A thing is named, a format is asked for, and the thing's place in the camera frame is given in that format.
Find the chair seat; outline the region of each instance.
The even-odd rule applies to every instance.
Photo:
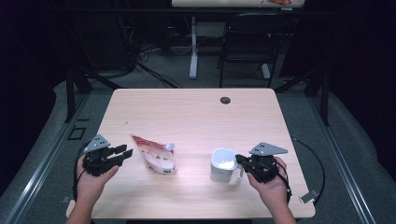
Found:
[[[274,47],[268,35],[254,35],[246,41],[244,34],[227,36],[225,55],[227,61],[271,63],[274,58]]]

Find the plastic bag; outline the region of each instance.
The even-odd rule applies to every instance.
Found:
[[[175,144],[160,144],[131,134],[146,166],[161,175],[171,175],[176,171]]]

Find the black chair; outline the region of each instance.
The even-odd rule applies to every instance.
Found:
[[[224,62],[255,63],[260,69],[264,63],[272,65],[267,87],[271,86],[279,47],[290,27],[281,15],[241,13],[225,24],[223,44],[219,56],[219,86],[222,87]]]

